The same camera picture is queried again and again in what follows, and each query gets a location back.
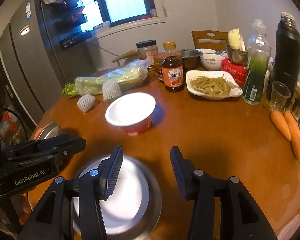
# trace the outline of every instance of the wooden table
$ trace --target wooden table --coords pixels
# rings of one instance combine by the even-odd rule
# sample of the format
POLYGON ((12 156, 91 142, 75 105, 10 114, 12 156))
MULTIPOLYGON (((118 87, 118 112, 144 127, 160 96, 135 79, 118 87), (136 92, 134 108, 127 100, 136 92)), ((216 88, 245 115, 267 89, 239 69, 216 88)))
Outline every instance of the wooden table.
MULTIPOLYGON (((37 129, 55 121, 71 137, 87 141, 86 149, 72 158, 61 176, 71 179, 90 160, 122 146, 124 154, 150 168, 162 191, 162 213, 152 239, 186 239, 190 222, 193 203, 178 192, 170 164, 172 146, 179 146, 184 158, 213 177, 240 178, 276 232, 300 210, 300 164, 264 104, 250 106, 241 98, 208 101, 190 95, 186 88, 169 93, 154 73, 132 91, 149 93, 156 100, 152 126, 137 137, 106 122, 108 104, 102 96, 96 96, 100 103, 88 113, 76 106, 78 98, 62 97, 44 114, 37 129)), ((29 192, 32 205, 51 182, 29 192)))

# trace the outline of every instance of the wooden chair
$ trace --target wooden chair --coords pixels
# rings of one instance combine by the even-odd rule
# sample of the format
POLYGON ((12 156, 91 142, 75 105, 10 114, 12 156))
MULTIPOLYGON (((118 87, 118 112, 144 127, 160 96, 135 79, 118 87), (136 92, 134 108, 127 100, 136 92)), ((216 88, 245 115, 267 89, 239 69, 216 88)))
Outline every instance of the wooden chair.
POLYGON ((111 61, 111 63, 117 62, 118 66, 120 66, 119 60, 125 59, 125 58, 130 58, 130 57, 137 57, 137 56, 138 56, 138 51, 136 49, 131 50, 131 51, 128 51, 127 53, 125 53, 125 54, 122 54, 119 57, 116 57, 114 60, 111 61))
POLYGON ((226 50, 228 33, 218 31, 193 31, 192 38, 196 49, 226 50), (199 42, 199 40, 222 40, 224 42, 199 42))

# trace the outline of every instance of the red tissue box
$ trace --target red tissue box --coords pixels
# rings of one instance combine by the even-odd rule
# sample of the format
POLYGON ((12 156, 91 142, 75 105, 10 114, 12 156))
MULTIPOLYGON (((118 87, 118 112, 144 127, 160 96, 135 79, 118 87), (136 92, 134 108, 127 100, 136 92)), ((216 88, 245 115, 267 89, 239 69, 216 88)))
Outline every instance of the red tissue box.
POLYGON ((248 70, 246 67, 232 64, 232 62, 229 59, 225 58, 223 61, 221 61, 221 70, 231 74, 235 82, 240 87, 244 86, 248 74, 248 70))

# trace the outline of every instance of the yellow bottle cap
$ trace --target yellow bottle cap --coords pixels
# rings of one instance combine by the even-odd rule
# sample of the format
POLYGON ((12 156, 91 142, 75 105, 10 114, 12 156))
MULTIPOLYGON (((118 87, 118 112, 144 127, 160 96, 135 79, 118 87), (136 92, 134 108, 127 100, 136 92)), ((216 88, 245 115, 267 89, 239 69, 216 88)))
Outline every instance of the yellow bottle cap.
POLYGON ((168 41, 163 43, 163 49, 176 49, 176 42, 175 41, 168 41))

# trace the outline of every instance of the plastic bottle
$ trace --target plastic bottle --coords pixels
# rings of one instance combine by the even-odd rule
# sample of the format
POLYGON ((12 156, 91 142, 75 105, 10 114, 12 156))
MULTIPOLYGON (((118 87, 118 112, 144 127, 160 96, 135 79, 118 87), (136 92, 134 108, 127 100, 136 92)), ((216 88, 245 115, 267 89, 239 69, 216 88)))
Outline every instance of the plastic bottle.
POLYGON ((300 33, 297 30, 294 17, 286 12, 281 13, 281 20, 276 32, 276 55, 274 70, 267 89, 267 97, 270 99, 272 82, 280 81, 285 84, 290 92, 285 106, 289 106, 300 72, 300 33))
POLYGON ((250 105, 258 105, 263 95, 271 47, 266 40, 266 26, 263 21, 255 19, 252 27, 255 34, 248 40, 248 75, 242 98, 250 105))

